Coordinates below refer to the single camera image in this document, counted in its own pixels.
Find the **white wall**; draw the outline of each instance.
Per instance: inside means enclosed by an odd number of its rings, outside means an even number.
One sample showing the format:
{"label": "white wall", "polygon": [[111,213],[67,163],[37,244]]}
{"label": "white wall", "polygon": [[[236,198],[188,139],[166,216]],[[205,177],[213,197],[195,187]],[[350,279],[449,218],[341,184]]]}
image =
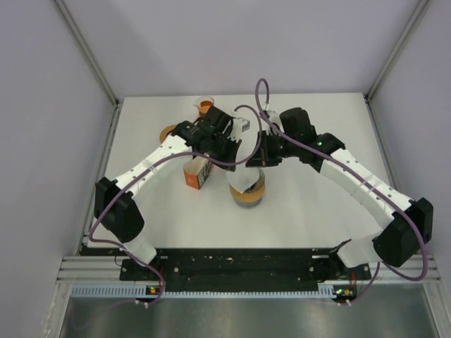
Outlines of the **white wall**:
{"label": "white wall", "polygon": [[429,251],[451,294],[451,2],[432,1],[373,103],[402,190],[435,208]]}
{"label": "white wall", "polygon": [[418,0],[66,0],[118,96],[365,92]]}
{"label": "white wall", "polygon": [[50,0],[0,5],[0,336],[37,337],[111,105]]}

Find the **gray floor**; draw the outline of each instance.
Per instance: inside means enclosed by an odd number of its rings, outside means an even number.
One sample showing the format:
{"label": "gray floor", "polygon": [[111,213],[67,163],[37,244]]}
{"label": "gray floor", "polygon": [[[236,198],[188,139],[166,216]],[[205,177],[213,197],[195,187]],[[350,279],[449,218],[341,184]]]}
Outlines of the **gray floor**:
{"label": "gray floor", "polygon": [[[76,299],[76,325],[117,299]],[[145,310],[120,305],[65,338],[438,337],[421,285],[374,286],[351,308],[308,300],[167,299]]]}

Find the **white backdrop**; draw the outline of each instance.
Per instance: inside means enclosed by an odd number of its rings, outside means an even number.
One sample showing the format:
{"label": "white backdrop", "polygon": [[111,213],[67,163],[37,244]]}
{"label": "white backdrop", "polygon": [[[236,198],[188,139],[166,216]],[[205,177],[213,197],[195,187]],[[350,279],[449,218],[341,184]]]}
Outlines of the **white backdrop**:
{"label": "white backdrop", "polygon": [[38,337],[112,107],[51,1],[2,1],[0,45],[0,337]]}
{"label": "white backdrop", "polygon": [[417,0],[66,0],[119,97],[365,92]]}
{"label": "white backdrop", "polygon": [[451,294],[451,2],[432,1],[374,101],[403,191],[434,205],[429,250]]}

